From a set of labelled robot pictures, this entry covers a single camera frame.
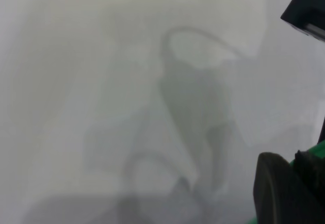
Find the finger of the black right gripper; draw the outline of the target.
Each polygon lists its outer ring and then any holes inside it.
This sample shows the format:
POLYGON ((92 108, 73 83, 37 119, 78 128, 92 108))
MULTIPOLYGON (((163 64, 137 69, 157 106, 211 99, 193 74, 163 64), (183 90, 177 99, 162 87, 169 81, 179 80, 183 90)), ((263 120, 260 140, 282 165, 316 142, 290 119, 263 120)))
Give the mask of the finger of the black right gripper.
POLYGON ((281 20, 308 36, 324 41, 324 0, 291 0, 281 20))

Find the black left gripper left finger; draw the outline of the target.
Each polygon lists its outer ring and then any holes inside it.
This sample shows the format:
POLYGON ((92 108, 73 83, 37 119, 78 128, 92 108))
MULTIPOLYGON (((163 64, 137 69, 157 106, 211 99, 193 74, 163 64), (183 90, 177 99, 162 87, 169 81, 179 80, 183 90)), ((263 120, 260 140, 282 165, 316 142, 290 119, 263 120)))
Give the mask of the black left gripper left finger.
POLYGON ((258 156, 253 198, 257 223, 309 222, 309 191, 278 154, 258 156))

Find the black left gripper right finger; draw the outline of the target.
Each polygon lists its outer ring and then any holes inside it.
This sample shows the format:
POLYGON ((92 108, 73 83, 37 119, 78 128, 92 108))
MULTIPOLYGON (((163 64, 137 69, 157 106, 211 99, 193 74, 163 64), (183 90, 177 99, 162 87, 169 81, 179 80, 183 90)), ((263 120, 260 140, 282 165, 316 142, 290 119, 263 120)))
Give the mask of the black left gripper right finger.
POLYGON ((324 159, 309 151, 298 151, 294 171, 310 195, 302 201, 295 223, 324 223, 324 159))

